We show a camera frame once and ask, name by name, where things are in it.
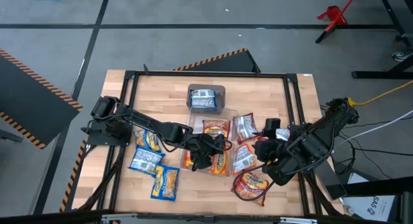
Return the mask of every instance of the white cable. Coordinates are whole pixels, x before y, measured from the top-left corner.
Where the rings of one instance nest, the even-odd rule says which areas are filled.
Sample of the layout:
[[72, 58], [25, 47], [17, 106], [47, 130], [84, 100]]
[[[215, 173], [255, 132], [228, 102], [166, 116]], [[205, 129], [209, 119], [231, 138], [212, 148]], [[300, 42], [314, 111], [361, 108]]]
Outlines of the white cable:
[[386, 124], [384, 124], [384, 125], [381, 125], [381, 126], [379, 126], [379, 127], [373, 128], [373, 129], [368, 130], [368, 131], [364, 131], [363, 133], [356, 134], [355, 136], [352, 136], [352, 137], [350, 137], [350, 138], [342, 141], [341, 143], [337, 144], [336, 147], [337, 147], [337, 146], [340, 146], [341, 144], [343, 144], [343, 143], [345, 143], [345, 142], [347, 142], [347, 141], [350, 141], [351, 139], [354, 139], [355, 137], [359, 137], [359, 136], [362, 136], [363, 134], [367, 134], [367, 133], [369, 133], [369, 132], [371, 132], [371, 131], [375, 131], [375, 130], [378, 130], [378, 129], [380, 129], [380, 128], [383, 128], [383, 127], [386, 127], [386, 126], [388, 126], [388, 125], [391, 125], [391, 124], [399, 121], [400, 119], [402, 119], [402, 118], [404, 118], [404, 117], [406, 117], [406, 116], [411, 115], [411, 113], [413, 113], [413, 110], [411, 110], [411, 111], [408, 112], [407, 114], [405, 114], [405, 115], [403, 115], [403, 116], [401, 116], [401, 117], [399, 117], [399, 118], [397, 118], [397, 119], [395, 119], [395, 120], [393, 120], [393, 121], [391, 121], [391, 122], [389, 122], [389, 123], [386, 123]]

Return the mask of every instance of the wooden table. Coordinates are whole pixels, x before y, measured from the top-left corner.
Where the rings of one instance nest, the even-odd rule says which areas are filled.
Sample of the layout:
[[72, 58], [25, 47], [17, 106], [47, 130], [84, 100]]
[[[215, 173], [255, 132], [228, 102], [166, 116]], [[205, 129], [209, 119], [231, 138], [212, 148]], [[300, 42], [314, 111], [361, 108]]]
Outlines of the wooden table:
[[[101, 95], [119, 96], [124, 74], [125, 71], [123, 70], [109, 70]], [[321, 112], [314, 80], [311, 75], [299, 74], [297, 76], [305, 119], [308, 122], [316, 121], [321, 117]], [[226, 108], [237, 110], [240, 115], [253, 112], [257, 129], [264, 127], [265, 119], [268, 117], [280, 118], [283, 128], [288, 125], [283, 81], [274, 78], [139, 76], [134, 107], [136, 110], [160, 121], [186, 123], [188, 115], [186, 93], [188, 85], [192, 83], [223, 85], [227, 93]], [[299, 123], [292, 85], [290, 85], [290, 92], [294, 117], [296, 117], [296, 123]], [[73, 209], [80, 207], [101, 182], [107, 152], [108, 147], [98, 146], [85, 158], [74, 195]], [[119, 183], [116, 212], [303, 215], [297, 176], [285, 186], [274, 185], [266, 194], [264, 207], [236, 198], [230, 191], [234, 177], [221, 178], [187, 170], [181, 170], [179, 173], [179, 185], [175, 202], [150, 199], [154, 178], [128, 169], [134, 153], [135, 146], [133, 144], [127, 146]], [[180, 154], [180, 150], [166, 153], [163, 163], [179, 167]], [[261, 171], [257, 170], [256, 174], [261, 178], [270, 180]], [[314, 213], [311, 189], [308, 185], [306, 187], [310, 209]], [[109, 184], [106, 191], [111, 191], [111, 189], [112, 184]], [[104, 208], [108, 207], [109, 199], [110, 192], [107, 192]], [[343, 211], [340, 202], [333, 201], [333, 206], [338, 211]]]

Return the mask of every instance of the concrete floor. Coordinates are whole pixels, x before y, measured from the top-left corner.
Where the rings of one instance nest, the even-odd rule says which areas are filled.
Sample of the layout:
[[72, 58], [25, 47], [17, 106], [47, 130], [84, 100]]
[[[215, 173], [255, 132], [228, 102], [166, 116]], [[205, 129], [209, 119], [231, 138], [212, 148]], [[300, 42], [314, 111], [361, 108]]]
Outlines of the concrete floor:
[[[316, 16], [330, 5], [348, 0], [109, 0], [104, 24], [323, 24]], [[0, 24], [95, 23], [102, 0], [0, 0]], [[405, 11], [397, 3], [399, 11]], [[380, 0], [355, 0], [346, 19], [352, 24], [391, 24]], [[91, 30], [0, 29], [5, 49], [70, 94], [89, 42]], [[84, 110], [72, 122], [55, 173], [45, 212], [57, 212], [85, 135], [80, 127], [101, 93], [108, 69], [171, 70], [240, 48], [248, 48], [263, 72], [313, 74], [320, 103], [349, 96], [364, 101], [397, 87], [404, 80], [355, 80], [353, 70], [388, 70], [390, 55], [403, 45], [393, 30], [337, 30], [321, 45], [320, 30], [131, 29], [100, 30], [78, 101]], [[413, 86], [359, 107], [359, 123], [394, 119], [413, 107]], [[363, 148], [413, 153], [412, 121], [394, 124], [359, 138]], [[0, 128], [13, 132], [3, 120]], [[352, 128], [348, 135], [366, 128]], [[0, 216], [30, 214], [47, 169], [52, 144], [38, 150], [27, 140], [0, 141]], [[350, 157], [335, 149], [335, 158]], [[411, 176], [412, 163], [403, 156], [367, 153], [392, 178]], [[375, 178], [386, 177], [357, 152], [354, 168]]]

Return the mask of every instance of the yellow and black hazard tape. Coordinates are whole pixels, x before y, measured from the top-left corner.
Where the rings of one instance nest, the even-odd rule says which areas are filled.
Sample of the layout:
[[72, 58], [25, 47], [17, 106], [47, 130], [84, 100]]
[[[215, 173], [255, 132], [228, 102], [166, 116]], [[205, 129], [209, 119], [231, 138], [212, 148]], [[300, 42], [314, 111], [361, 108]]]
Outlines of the yellow and black hazard tape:
[[188, 69], [193, 68], [193, 67], [195, 67], [195, 66], [199, 66], [199, 65], [202, 65], [202, 64], [205, 64], [205, 63], [213, 62], [213, 61], [215, 61], [215, 60], [223, 59], [223, 58], [225, 58], [225, 57], [232, 56], [232, 55], [234, 55], [234, 54], [238, 54], [238, 53], [242, 53], [242, 52], [248, 52], [248, 49], [242, 48], [242, 49], [239, 49], [239, 50], [235, 50], [235, 51], [233, 51], [233, 52], [228, 52], [228, 53], [226, 53], [226, 54], [221, 54], [220, 56], [212, 57], [212, 58], [210, 58], [210, 59], [204, 59], [204, 60], [198, 61], [198, 62], [196, 62], [196, 63], [191, 63], [191, 64], [189, 64], [189, 65], [180, 66], [179, 68], [175, 68], [175, 69], [173, 69], [173, 70], [174, 70], [174, 71], [188, 70]]
[[70, 193], [73, 187], [73, 182], [75, 181], [77, 173], [79, 172], [79, 166], [82, 160], [82, 155], [86, 153], [86, 150], [85, 150], [86, 142], [87, 142], [87, 139], [84, 139], [82, 141], [82, 144], [80, 145], [79, 153], [77, 153], [77, 159], [75, 162], [75, 166], [73, 167], [72, 174], [70, 175], [69, 182], [67, 184], [67, 188], [65, 191], [65, 196], [63, 197], [62, 204], [60, 205], [60, 209], [59, 209], [60, 212], [64, 212], [66, 210], [67, 201], [69, 200], [69, 196], [70, 196]]
[[5, 59], [9, 60], [11, 63], [13, 63], [16, 67], [20, 68], [23, 72], [26, 72], [30, 77], [32, 77], [34, 80], [36, 80], [38, 83], [42, 84], [44, 87], [49, 89], [51, 92], [59, 96], [64, 102], [68, 103], [71, 105], [73, 108], [75, 108], [77, 111], [81, 112], [82, 111], [82, 105], [80, 105], [77, 101], [73, 100], [70, 96], [66, 95], [64, 92], [60, 91], [60, 89], [56, 88], [53, 86], [51, 83], [49, 83], [46, 79], [43, 77], [39, 76], [36, 74], [32, 69], [28, 68], [26, 65], [24, 65], [22, 62], [5, 52], [0, 48], [0, 56], [3, 56]]
[[38, 148], [43, 149], [43, 148], [46, 147], [46, 144], [44, 144], [40, 140], [38, 140], [33, 134], [29, 133], [29, 131], [27, 131], [25, 128], [23, 128], [21, 125], [19, 125], [19, 123], [14, 121], [11, 117], [9, 117], [3, 111], [0, 111], [0, 117], [3, 118], [13, 128], [15, 128], [20, 134], [22, 134], [24, 137], [29, 139]]

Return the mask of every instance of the packaged snack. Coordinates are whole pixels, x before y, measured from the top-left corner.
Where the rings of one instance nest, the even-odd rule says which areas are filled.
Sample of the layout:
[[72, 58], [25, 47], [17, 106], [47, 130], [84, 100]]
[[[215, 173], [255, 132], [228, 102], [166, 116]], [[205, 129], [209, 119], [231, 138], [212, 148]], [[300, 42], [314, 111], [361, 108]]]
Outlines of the packaged snack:
[[150, 198], [175, 201], [179, 168], [163, 164], [156, 166], [156, 177]]
[[[264, 192], [268, 187], [268, 181], [264, 179], [259, 179], [255, 174], [248, 172], [243, 174], [243, 176], [236, 181], [235, 190], [236, 192], [245, 199], [256, 198], [258, 195]], [[256, 199], [254, 202], [258, 205], [264, 206], [265, 194], [264, 196]]]
[[134, 136], [135, 136], [135, 144], [138, 147], [144, 147], [145, 144], [143, 143], [143, 138], [145, 135], [145, 130], [140, 130], [140, 131], [134, 131]]
[[253, 134], [257, 132], [256, 124], [254, 123], [254, 116], [252, 113], [235, 117], [237, 125], [237, 141], [241, 144], [247, 139], [255, 137]]
[[238, 175], [242, 170], [256, 166], [256, 158], [250, 146], [244, 143], [235, 151], [233, 176]]
[[138, 170], [155, 177], [156, 165], [161, 162], [163, 156], [165, 156], [163, 153], [157, 153], [147, 148], [137, 147], [129, 169]]
[[217, 108], [215, 91], [211, 89], [191, 90], [191, 107]]
[[184, 167], [187, 169], [192, 168], [192, 165], [194, 165], [194, 162], [191, 160], [191, 152], [189, 150], [185, 151], [185, 160], [184, 160]]
[[231, 121], [224, 120], [202, 120], [204, 124], [203, 133], [216, 137], [223, 134], [225, 139], [228, 139], [230, 133]]
[[216, 154], [212, 158], [212, 169], [210, 171], [211, 174], [214, 175], [222, 175], [222, 176], [229, 176], [228, 175], [228, 152], [224, 151], [223, 154]]
[[161, 140], [157, 138], [155, 133], [145, 130], [143, 143], [145, 144], [146, 148], [153, 150], [154, 152], [161, 152], [160, 141]]
[[288, 139], [290, 138], [290, 130], [289, 129], [278, 128], [278, 129], [276, 129], [276, 136], [277, 136], [278, 139], [288, 141]]

